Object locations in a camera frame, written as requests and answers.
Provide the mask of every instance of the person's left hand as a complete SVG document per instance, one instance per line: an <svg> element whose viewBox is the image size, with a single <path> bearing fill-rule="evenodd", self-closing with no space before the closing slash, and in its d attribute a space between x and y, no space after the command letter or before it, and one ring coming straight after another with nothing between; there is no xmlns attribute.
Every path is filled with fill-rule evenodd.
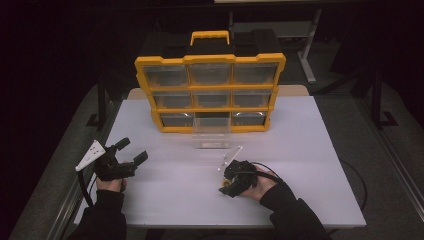
<svg viewBox="0 0 424 240"><path fill-rule="evenodd" d="M112 181L102 181L96 178L96 185L98 190L108 190L112 192L121 192L121 188L127 187L127 179L115 179Z"/></svg>

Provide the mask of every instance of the clear plastic piece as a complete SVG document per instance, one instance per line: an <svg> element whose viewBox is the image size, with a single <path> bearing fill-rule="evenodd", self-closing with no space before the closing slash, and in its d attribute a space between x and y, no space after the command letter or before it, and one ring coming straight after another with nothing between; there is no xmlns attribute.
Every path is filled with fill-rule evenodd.
<svg viewBox="0 0 424 240"><path fill-rule="evenodd" d="M222 169L225 169L230 163L236 158L237 154L243 149L242 146L237 146L236 148L232 149L228 153L224 154L222 158L222 163L218 167L218 171L221 171Z"/></svg>

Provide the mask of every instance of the transparent drawer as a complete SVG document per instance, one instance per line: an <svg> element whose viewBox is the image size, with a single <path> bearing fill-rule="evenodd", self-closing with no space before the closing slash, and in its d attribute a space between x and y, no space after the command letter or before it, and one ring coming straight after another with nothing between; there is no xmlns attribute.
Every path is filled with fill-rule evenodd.
<svg viewBox="0 0 424 240"><path fill-rule="evenodd" d="M271 84L277 66L277 63L236 63L234 81L236 84Z"/></svg>
<svg viewBox="0 0 424 240"><path fill-rule="evenodd" d="M229 107L230 91L192 91L195 107Z"/></svg>
<svg viewBox="0 0 424 240"><path fill-rule="evenodd" d="M195 63L189 66L192 85L222 85L230 82L228 63Z"/></svg>
<svg viewBox="0 0 424 240"><path fill-rule="evenodd" d="M164 127L193 126L193 113L161 113L160 118Z"/></svg>
<svg viewBox="0 0 424 240"><path fill-rule="evenodd" d="M234 90L233 106L234 107L267 107L271 89L263 90Z"/></svg>
<svg viewBox="0 0 424 240"><path fill-rule="evenodd" d="M197 148L229 148L230 134L230 113L195 113L193 140Z"/></svg>
<svg viewBox="0 0 424 240"><path fill-rule="evenodd" d="M158 108L190 108L191 98L189 91L159 91L153 92Z"/></svg>
<svg viewBox="0 0 424 240"><path fill-rule="evenodd" d="M267 112L233 112L233 126L264 125Z"/></svg>
<svg viewBox="0 0 424 240"><path fill-rule="evenodd" d="M187 86L187 71L184 65L144 66L143 71L152 87Z"/></svg>

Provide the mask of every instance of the white table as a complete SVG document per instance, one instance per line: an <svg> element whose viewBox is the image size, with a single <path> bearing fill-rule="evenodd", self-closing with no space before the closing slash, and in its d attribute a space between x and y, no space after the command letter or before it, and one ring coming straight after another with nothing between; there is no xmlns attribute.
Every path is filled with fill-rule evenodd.
<svg viewBox="0 0 424 240"><path fill-rule="evenodd" d="M270 211L251 199L218 191L217 171L229 149L196 149L190 134L160 133L147 100L125 100L106 146L128 137L120 161L147 150L149 159L128 179L123 213L143 227L269 228ZM268 132L231 135L238 160L263 163L304 199L326 228L365 226L313 97L278 97ZM95 201L95 186L92 198ZM86 203L81 205L79 223Z"/></svg>

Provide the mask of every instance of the black sleeve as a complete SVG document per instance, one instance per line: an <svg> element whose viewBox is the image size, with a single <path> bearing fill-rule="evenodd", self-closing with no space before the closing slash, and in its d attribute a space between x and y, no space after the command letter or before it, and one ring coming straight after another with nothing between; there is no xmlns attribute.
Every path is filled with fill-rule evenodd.
<svg viewBox="0 0 424 240"><path fill-rule="evenodd" d="M97 190L97 202L84 210L80 224L68 239L125 240L127 222L121 213L123 202L123 193Z"/></svg>
<svg viewBox="0 0 424 240"><path fill-rule="evenodd" d="M331 239L312 209L302 199L296 199L286 184L268 190L260 204L274 211L270 220L277 239Z"/></svg>

